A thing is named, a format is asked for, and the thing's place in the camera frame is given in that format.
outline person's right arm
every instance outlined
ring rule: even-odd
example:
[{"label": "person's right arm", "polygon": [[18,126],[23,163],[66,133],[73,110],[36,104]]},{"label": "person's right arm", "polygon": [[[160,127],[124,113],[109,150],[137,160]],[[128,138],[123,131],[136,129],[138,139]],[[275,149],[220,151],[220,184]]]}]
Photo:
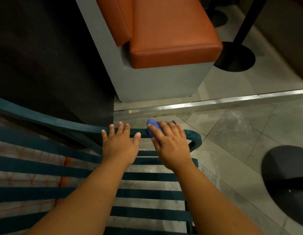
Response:
[{"label": "person's right arm", "polygon": [[264,235],[194,165],[184,130],[172,122],[148,128],[162,163],[173,170],[181,185],[198,233],[205,235]]}]

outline orange seat cushion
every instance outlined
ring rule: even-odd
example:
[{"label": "orange seat cushion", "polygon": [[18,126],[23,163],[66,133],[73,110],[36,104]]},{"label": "orange seat cushion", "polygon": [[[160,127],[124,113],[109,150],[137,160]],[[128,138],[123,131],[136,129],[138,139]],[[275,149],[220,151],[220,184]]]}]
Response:
[{"label": "orange seat cushion", "polygon": [[117,46],[131,40],[132,0],[96,0]]},{"label": "orange seat cushion", "polygon": [[133,0],[134,68],[214,62],[222,48],[199,0]]}]

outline forearm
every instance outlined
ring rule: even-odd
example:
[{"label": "forearm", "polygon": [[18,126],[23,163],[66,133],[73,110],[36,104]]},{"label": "forearm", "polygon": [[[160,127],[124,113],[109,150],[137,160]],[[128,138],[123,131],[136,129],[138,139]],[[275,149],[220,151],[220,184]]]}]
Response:
[{"label": "forearm", "polygon": [[127,165],[107,159],[27,235],[103,234]]},{"label": "forearm", "polygon": [[263,234],[195,165],[187,165],[175,174],[199,234]]}]

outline round table base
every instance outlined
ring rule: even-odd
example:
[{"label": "round table base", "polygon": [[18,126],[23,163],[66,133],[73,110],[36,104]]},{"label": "round table base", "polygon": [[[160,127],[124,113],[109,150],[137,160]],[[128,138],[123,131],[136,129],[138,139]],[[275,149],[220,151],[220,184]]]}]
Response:
[{"label": "round table base", "polygon": [[214,10],[214,15],[210,21],[212,22],[212,25],[214,27],[220,27],[228,22],[228,16],[224,14],[222,11]]},{"label": "round table base", "polygon": [[222,42],[223,50],[214,66],[229,72],[242,72],[254,66],[254,53],[244,45],[234,46],[233,42]]},{"label": "round table base", "polygon": [[303,225],[303,148],[279,146],[271,149],[263,159],[262,176],[279,208]]}]

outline finger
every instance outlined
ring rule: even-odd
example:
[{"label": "finger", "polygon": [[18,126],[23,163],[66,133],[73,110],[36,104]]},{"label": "finger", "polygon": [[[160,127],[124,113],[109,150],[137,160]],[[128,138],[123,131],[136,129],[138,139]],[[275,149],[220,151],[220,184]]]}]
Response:
[{"label": "finger", "polygon": [[108,140],[107,132],[105,130],[102,130],[101,136],[103,138],[103,144],[104,144]]},{"label": "finger", "polygon": [[179,132],[177,126],[176,126],[173,122],[169,122],[168,125],[169,125],[169,127],[170,127],[172,133],[173,133],[175,136],[180,136],[180,132]]},{"label": "finger", "polygon": [[184,133],[184,130],[183,130],[182,126],[177,124],[177,129],[179,130],[179,133],[180,133],[181,137],[186,140],[186,135]]},{"label": "finger", "polygon": [[122,134],[123,133],[123,123],[120,121],[118,124],[118,131],[116,134]]},{"label": "finger", "polygon": [[150,131],[152,131],[158,141],[165,137],[165,135],[156,126],[149,124],[148,128],[150,129]]},{"label": "finger", "polygon": [[123,134],[125,134],[127,137],[130,137],[130,125],[129,124],[126,124],[124,130],[123,130]]},{"label": "finger", "polygon": [[114,135],[114,125],[111,124],[109,125],[109,136],[108,137],[111,137]]},{"label": "finger", "polygon": [[134,135],[134,137],[133,137],[133,144],[135,145],[135,146],[137,146],[137,148],[138,148],[138,146],[140,145],[140,140],[141,140],[141,133],[140,132],[138,132],[138,133],[136,133],[135,135]]},{"label": "finger", "polygon": [[158,142],[158,140],[155,137],[151,137],[152,143],[155,146],[155,149],[157,152],[160,152],[160,144]]},{"label": "finger", "polygon": [[163,134],[166,136],[173,135],[172,130],[166,122],[158,121],[158,125],[161,127]]}]

